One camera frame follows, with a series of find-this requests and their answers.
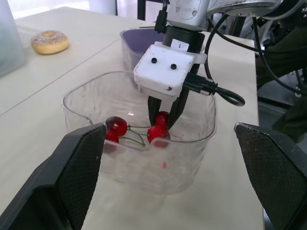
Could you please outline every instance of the white label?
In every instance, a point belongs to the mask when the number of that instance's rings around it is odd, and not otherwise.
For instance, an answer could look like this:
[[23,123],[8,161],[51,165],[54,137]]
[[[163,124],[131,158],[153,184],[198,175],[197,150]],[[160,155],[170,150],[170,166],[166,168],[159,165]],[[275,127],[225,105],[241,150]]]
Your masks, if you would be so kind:
[[189,48],[189,44],[185,42],[178,41],[176,39],[173,39],[171,48],[181,50],[181,51],[187,51]]

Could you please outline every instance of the purple container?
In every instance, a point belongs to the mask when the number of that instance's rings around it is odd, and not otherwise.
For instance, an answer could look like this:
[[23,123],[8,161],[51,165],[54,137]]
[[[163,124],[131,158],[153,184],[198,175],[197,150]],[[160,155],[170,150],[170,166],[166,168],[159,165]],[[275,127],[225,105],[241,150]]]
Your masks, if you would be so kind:
[[124,68],[133,71],[149,46],[162,42],[164,34],[159,34],[154,28],[131,29],[121,32],[120,37]]

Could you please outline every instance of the white table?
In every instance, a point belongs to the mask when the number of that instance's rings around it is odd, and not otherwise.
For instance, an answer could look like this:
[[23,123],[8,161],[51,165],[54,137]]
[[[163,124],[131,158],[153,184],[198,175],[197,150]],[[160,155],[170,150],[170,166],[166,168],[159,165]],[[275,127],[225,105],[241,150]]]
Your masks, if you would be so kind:
[[[82,14],[84,24],[93,15],[96,14]],[[24,20],[30,25],[30,17]],[[116,21],[124,23],[126,19]],[[214,80],[243,96],[246,105],[235,107],[216,96],[217,132],[209,142],[194,184],[181,194],[165,197],[99,175],[84,230],[263,230],[262,207],[249,182],[233,132],[236,122],[258,124],[254,54],[215,37],[209,63]],[[50,80],[47,87],[0,116],[0,213],[65,135],[62,96],[101,73],[119,69],[123,66],[120,42],[116,41],[60,78]]]
[[[117,41],[121,31],[142,23],[67,7],[16,20],[27,63],[0,77],[0,115]],[[35,53],[31,37],[45,30],[62,31],[70,39],[70,48],[51,56]]]

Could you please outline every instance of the red juice stain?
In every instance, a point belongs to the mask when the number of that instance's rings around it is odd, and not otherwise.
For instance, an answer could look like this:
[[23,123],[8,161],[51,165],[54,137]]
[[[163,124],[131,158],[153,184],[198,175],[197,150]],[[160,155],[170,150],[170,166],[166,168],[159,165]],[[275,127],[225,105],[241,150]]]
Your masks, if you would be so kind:
[[162,168],[163,168],[163,169],[166,169],[166,168],[167,168],[167,163],[166,163],[166,162],[163,162],[163,163],[162,163]]

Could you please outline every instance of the clear plastic container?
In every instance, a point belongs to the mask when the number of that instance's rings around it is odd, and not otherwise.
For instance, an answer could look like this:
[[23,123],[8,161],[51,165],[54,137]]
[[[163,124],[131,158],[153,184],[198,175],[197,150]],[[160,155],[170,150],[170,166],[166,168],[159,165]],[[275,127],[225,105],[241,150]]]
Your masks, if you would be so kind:
[[[132,72],[106,73],[63,98],[67,131],[105,122],[111,116],[122,117],[132,126],[150,126],[147,99],[138,92]],[[150,192],[179,193],[192,184],[205,147],[215,134],[216,119],[215,97],[190,92],[182,115],[169,130],[171,140],[156,138],[151,144],[145,140],[145,147],[127,139],[119,143],[106,140],[101,171]],[[137,138],[129,131],[127,135]],[[158,141],[164,148],[156,146]]]
[[164,34],[154,28],[130,29],[120,33],[124,68],[133,71],[143,54],[155,42],[162,42]]
[[24,50],[7,0],[0,1],[0,76],[24,63]]

